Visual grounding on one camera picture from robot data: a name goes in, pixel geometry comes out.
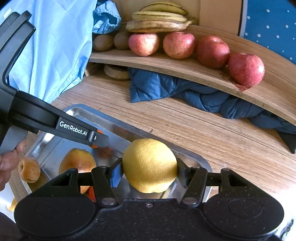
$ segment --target blue polka dot fabric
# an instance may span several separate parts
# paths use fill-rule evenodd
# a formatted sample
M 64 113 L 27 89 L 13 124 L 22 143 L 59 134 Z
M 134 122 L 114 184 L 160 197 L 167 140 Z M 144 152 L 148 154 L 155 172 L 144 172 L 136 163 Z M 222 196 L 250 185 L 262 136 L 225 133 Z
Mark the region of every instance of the blue polka dot fabric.
M 288 0 L 247 0 L 246 15 L 244 38 L 296 64 L 296 8 Z

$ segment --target human hand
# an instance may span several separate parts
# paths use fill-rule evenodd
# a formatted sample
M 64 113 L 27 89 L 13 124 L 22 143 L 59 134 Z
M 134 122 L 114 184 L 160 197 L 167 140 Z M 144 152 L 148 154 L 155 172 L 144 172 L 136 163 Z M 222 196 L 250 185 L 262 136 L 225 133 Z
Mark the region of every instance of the human hand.
M 5 188 L 8 183 L 11 171 L 16 169 L 20 160 L 25 156 L 27 139 L 22 140 L 13 151 L 5 152 L 0 155 L 0 191 Z

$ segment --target red fruit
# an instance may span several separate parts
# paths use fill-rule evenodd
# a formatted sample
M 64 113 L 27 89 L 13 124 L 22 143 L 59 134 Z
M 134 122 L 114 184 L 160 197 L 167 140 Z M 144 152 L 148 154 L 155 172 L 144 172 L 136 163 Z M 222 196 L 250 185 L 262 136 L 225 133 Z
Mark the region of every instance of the red fruit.
M 265 73 L 262 60 L 253 54 L 235 53 L 228 61 L 230 75 L 243 85 L 254 86 L 260 83 Z
M 165 53 L 174 59 L 188 58 L 195 48 L 195 37 L 190 33 L 172 32 L 163 39 Z
M 227 43 L 212 35 L 206 36 L 198 42 L 196 52 L 201 64 L 213 69 L 225 67 L 230 57 Z
M 155 53 L 159 47 L 159 37 L 156 33 L 132 34 L 128 46 L 137 55 L 148 56 Z
M 94 194 L 94 187 L 89 188 L 89 198 L 93 201 L 96 202 L 96 195 Z

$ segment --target bunch of bananas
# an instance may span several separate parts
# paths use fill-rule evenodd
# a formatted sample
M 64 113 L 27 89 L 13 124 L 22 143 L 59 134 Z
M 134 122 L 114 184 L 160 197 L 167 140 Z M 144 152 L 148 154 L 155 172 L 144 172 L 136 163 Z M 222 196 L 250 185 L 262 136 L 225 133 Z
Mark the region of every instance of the bunch of bananas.
M 153 2 L 132 14 L 126 30 L 133 33 L 159 33 L 185 30 L 194 18 L 187 19 L 188 12 L 172 2 Z

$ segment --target metal pin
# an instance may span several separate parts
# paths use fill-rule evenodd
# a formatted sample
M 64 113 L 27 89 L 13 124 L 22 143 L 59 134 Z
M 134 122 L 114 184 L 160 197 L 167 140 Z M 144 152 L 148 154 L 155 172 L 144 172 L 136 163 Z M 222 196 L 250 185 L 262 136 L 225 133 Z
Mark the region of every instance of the metal pin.
M 183 203 L 185 205 L 194 205 L 197 203 L 197 200 L 194 197 L 186 197 L 183 199 Z
M 146 203 L 146 207 L 153 207 L 152 203 Z
M 114 205 L 115 203 L 116 203 L 116 200 L 112 197 L 105 197 L 102 199 L 102 204 L 106 206 L 111 206 L 111 205 Z

